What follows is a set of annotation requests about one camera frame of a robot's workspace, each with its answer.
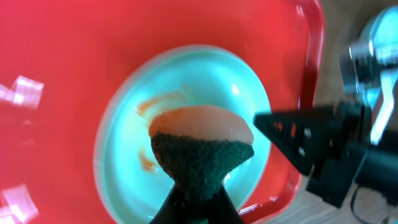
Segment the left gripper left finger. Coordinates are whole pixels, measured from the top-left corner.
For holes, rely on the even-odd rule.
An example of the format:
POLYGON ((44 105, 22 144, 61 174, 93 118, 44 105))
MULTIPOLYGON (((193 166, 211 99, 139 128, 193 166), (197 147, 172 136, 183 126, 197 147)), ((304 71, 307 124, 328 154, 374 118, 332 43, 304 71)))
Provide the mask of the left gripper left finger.
POLYGON ((175 185, 150 224, 188 224, 189 204, 185 194, 175 185))

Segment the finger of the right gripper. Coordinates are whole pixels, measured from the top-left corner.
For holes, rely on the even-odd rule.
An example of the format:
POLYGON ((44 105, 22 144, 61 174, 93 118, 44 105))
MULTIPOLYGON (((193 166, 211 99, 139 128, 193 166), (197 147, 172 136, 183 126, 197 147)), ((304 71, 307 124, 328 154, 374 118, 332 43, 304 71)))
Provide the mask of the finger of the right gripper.
POLYGON ((258 113, 255 127, 306 176, 344 176, 343 151, 348 106, 258 113))

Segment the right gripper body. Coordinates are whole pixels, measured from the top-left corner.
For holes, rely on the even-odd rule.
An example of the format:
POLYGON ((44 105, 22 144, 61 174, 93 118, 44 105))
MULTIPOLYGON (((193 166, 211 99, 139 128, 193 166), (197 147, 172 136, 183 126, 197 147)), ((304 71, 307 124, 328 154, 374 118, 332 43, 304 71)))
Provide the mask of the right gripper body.
POLYGON ((332 120, 339 122, 328 140, 332 155, 321 171, 313 172, 307 191, 340 208, 351 185, 357 184, 379 192, 396 207, 397 130, 385 130, 381 141, 371 144, 371 109, 357 103, 338 103, 332 120))

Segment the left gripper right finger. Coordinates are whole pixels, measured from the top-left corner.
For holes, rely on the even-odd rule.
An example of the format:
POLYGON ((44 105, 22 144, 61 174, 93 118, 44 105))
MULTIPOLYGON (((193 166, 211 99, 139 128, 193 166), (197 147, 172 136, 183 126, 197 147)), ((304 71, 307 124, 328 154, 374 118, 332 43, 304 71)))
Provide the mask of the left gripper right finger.
POLYGON ((206 203, 205 214, 209 224, 244 224, 223 185, 206 203))

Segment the green brown sponge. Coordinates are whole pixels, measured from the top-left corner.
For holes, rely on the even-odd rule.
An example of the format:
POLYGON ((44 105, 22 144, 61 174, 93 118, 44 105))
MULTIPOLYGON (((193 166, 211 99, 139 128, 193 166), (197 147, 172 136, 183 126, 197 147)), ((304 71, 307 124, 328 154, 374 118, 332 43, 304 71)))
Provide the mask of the green brown sponge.
POLYGON ((188 202, 204 203, 225 176, 252 158, 254 136, 242 117, 217 106, 185 106, 157 115, 152 151, 188 202))

